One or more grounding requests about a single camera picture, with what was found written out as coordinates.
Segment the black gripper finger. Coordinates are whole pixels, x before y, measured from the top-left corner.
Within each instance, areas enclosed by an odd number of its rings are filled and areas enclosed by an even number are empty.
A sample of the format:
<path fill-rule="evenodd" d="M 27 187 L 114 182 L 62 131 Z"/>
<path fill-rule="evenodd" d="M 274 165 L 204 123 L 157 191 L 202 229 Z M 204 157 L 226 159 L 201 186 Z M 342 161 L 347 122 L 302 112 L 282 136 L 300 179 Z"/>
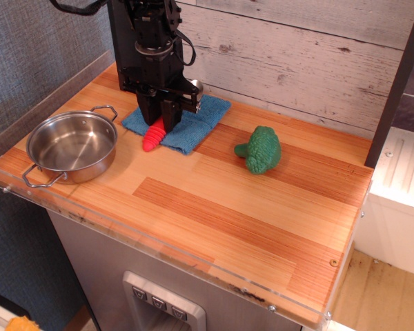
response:
<path fill-rule="evenodd" d="M 137 102 L 142 117 L 147 125 L 152 125 L 162 116 L 161 102 L 163 94 L 158 91 L 155 95 L 137 92 Z"/>
<path fill-rule="evenodd" d="M 166 132 L 173 131 L 174 127 L 181 121 L 182 108 L 179 101 L 164 100 L 161 102 L 161 115 Z"/>

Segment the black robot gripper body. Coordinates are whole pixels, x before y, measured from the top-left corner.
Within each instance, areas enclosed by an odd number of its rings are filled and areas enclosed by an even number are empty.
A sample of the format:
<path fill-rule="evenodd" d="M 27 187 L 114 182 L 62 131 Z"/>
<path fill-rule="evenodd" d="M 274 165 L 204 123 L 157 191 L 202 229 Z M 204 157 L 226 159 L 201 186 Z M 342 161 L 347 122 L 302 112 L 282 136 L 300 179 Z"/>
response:
<path fill-rule="evenodd" d="M 182 44 L 173 44 L 171 50 L 161 54 L 141 54 L 136 48 L 135 50 L 139 55 L 140 64 L 122 69 L 121 72 L 126 76 L 123 90 L 137 95 L 136 89 L 140 85 L 167 87 L 177 77 L 185 78 Z"/>

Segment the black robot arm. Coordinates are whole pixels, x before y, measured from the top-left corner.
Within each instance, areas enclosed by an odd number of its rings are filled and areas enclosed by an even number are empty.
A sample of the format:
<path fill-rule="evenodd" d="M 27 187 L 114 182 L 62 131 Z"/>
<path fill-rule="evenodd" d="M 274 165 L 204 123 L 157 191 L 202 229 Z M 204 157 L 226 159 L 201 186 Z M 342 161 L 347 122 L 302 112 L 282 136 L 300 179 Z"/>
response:
<path fill-rule="evenodd" d="M 193 43 L 178 30 L 181 8 L 175 1 L 125 1 L 128 18 L 135 32 L 133 54 L 139 61 L 121 69 L 123 88 L 137 96 L 146 124 L 162 119 L 171 132 L 181 121 L 184 110 L 200 110 L 203 88 L 184 77 L 184 68 L 194 64 L 192 50 L 184 61 L 183 42 Z"/>

